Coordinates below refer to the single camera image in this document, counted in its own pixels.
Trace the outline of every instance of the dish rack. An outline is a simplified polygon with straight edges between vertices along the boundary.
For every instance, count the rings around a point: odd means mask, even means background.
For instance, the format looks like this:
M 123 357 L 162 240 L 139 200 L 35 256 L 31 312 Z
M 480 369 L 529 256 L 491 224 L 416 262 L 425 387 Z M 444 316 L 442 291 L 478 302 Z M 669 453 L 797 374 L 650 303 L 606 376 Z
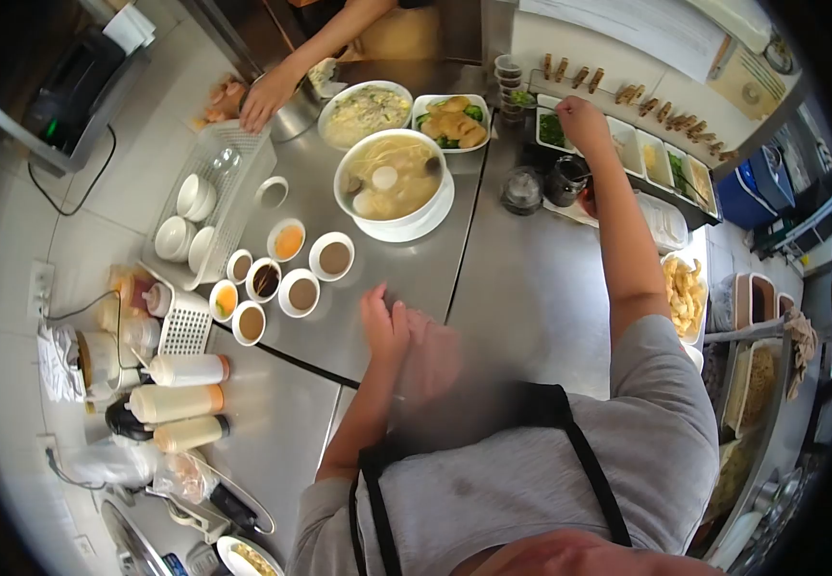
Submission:
M 172 292 L 169 311 L 161 319 L 157 354 L 203 354 L 212 324 L 207 300 L 169 282 L 148 263 L 140 265 Z
M 198 288 L 200 284 L 217 282 L 225 277 L 227 259 L 237 249 L 249 215 L 253 212 L 255 191 L 275 167 L 275 149 L 269 138 L 270 132 L 270 127 L 258 134 L 244 132 L 240 129 L 238 120 L 229 120 L 209 124 L 198 134 L 141 251 L 141 260 L 148 269 L 158 272 L 157 277 L 161 276 L 175 287 L 188 291 Z M 235 148 L 240 154 L 239 166 L 226 172 L 212 167 L 213 160 L 224 145 Z M 195 224 L 198 229 L 214 226 L 214 235 L 197 274 L 191 271 L 188 263 L 161 259 L 154 248 L 159 227 L 168 218 L 176 216 L 179 188 L 190 174 L 198 174 L 211 182 L 217 191 L 214 210 L 205 220 Z

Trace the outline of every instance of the blue bin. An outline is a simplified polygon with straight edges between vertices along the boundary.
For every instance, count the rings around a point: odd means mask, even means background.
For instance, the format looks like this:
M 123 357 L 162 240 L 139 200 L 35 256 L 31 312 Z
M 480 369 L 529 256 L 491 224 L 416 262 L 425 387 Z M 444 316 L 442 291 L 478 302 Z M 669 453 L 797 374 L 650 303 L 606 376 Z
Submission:
M 719 184 L 720 215 L 744 230 L 767 226 L 777 220 L 777 211 L 758 193 L 749 161 L 746 160 Z
M 770 207 L 780 212 L 795 206 L 794 190 L 787 178 L 787 168 L 776 147 L 768 144 L 756 150 L 755 154 L 748 157 L 748 166 L 751 168 L 752 181 L 746 181 L 746 184 L 767 201 Z

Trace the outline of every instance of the gray t-shirt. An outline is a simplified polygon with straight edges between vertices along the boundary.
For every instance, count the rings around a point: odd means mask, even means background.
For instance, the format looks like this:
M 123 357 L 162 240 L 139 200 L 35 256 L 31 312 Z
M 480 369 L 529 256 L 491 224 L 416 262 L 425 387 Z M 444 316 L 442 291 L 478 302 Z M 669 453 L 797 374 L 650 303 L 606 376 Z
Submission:
M 611 399 L 568 395 L 605 471 L 634 547 L 682 554 L 719 464 L 713 409 L 672 322 L 647 316 L 611 355 Z M 455 450 L 411 456 L 380 479 L 403 573 L 449 574 L 489 547 L 560 528 L 609 539 L 605 517 L 566 433 L 515 429 Z M 356 574 L 351 482 L 329 478 L 301 496 L 288 574 Z M 365 562 L 384 576 L 364 481 L 357 491 Z

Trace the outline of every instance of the orange sauce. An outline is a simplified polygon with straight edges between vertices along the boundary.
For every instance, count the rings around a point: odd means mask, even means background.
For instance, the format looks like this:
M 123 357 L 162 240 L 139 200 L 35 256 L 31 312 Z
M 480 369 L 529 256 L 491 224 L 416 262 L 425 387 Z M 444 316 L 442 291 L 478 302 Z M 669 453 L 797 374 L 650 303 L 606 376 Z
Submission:
M 224 318 L 230 316 L 237 307 L 237 291 L 230 286 L 222 288 L 217 293 L 214 304 L 217 306 L 217 313 L 220 316 Z
M 294 256 L 303 244 L 303 230 L 300 226 L 285 226 L 275 236 L 275 256 L 287 259 Z

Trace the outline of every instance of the plate of fried tofu and broccoli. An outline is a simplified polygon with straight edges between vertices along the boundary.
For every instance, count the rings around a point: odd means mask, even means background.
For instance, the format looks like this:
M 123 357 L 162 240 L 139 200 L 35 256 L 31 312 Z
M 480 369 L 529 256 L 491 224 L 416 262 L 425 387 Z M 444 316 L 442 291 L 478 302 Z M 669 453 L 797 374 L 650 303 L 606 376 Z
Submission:
M 421 96 L 413 102 L 412 127 L 446 154 L 470 152 L 490 141 L 490 109 L 477 94 Z

